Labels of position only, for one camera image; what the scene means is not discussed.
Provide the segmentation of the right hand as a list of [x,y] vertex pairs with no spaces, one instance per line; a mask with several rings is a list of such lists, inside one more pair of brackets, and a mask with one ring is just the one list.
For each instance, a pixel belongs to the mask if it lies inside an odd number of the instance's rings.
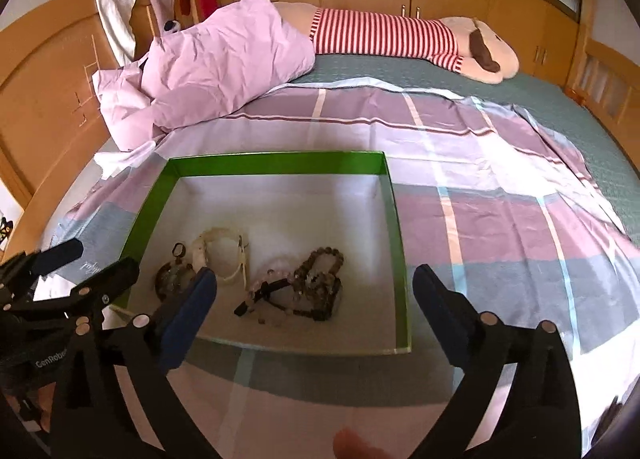
[[348,427],[335,434],[333,453],[336,459],[392,459],[387,451],[369,444]]

